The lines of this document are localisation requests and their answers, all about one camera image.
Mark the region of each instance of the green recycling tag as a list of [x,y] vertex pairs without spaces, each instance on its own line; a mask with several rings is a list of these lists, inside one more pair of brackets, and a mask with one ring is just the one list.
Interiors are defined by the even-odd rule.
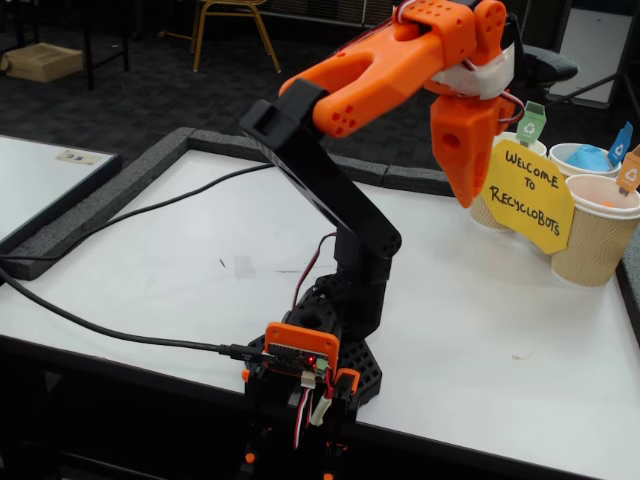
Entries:
[[544,114],[544,106],[539,103],[527,102],[524,116],[518,123],[516,139],[529,145],[536,143],[545,123],[547,123],[547,117]]

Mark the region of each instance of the white board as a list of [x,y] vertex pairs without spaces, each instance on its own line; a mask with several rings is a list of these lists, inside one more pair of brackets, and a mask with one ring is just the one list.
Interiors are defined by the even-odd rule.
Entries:
[[0,244],[112,158],[0,136]]

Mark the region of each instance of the blue object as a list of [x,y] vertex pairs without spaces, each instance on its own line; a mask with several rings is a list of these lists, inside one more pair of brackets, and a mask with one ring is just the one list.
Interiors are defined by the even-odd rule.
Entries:
[[608,172],[611,170],[611,164],[604,152],[591,145],[582,145],[565,163],[593,172]]
[[627,150],[629,150],[629,145],[631,144],[631,135],[633,135],[633,125],[627,122],[624,128],[620,130],[618,138],[616,138],[615,143],[607,154],[607,158],[614,167],[616,167],[627,154]]

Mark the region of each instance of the kraft paper cup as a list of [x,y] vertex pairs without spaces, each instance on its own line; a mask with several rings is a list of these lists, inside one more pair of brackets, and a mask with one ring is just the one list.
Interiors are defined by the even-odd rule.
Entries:
[[[515,133],[503,132],[493,139],[493,146],[495,147],[502,140],[511,140],[512,142],[520,143],[519,140],[516,139]],[[542,142],[537,141],[533,145],[529,145],[529,150],[543,157],[547,156],[547,147],[545,147]],[[487,207],[487,204],[481,195],[478,195],[471,204],[471,219],[476,225],[487,227],[488,229],[496,232],[507,233],[511,231],[509,227],[501,225],[495,218],[493,218],[489,207]]]
[[[614,178],[574,175],[567,186],[576,202],[566,250],[553,254],[553,274],[575,285],[599,287],[614,274],[640,223],[640,195],[621,195]],[[602,206],[608,202],[614,208]]]
[[[549,150],[549,160],[551,160],[558,166],[558,170],[560,170],[560,173],[562,173],[565,179],[569,178],[572,175],[586,174],[618,178],[622,163],[619,163],[613,170],[609,170],[608,172],[594,172],[593,170],[585,170],[584,168],[574,167],[573,165],[565,163],[569,159],[569,157],[573,155],[575,151],[582,145],[582,143],[560,143],[554,147],[551,147],[551,150]],[[607,154],[606,150],[603,150],[602,148],[600,148],[599,150],[602,151],[605,155]]]

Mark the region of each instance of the white paper cup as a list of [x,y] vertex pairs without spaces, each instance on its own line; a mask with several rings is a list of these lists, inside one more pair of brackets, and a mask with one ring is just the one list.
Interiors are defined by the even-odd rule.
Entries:
[[[520,143],[519,140],[516,139],[515,133],[503,132],[493,139],[493,146],[495,147],[502,140],[511,140],[512,142]],[[547,147],[540,141],[529,145],[529,150],[543,157],[547,156]],[[471,204],[471,219],[476,225],[491,228],[496,232],[506,233],[511,231],[509,227],[505,227],[496,221],[481,195],[478,195]]]
[[[622,163],[619,163],[613,170],[609,170],[608,172],[594,172],[593,170],[586,170],[584,168],[574,167],[573,165],[569,165],[565,163],[571,155],[575,153],[578,148],[580,148],[582,143],[560,143],[554,147],[551,147],[549,150],[549,160],[555,163],[558,166],[558,170],[565,177],[570,177],[572,175],[600,175],[603,177],[611,177],[617,178],[620,173],[620,167]],[[607,155],[607,151],[599,148],[604,155]]]

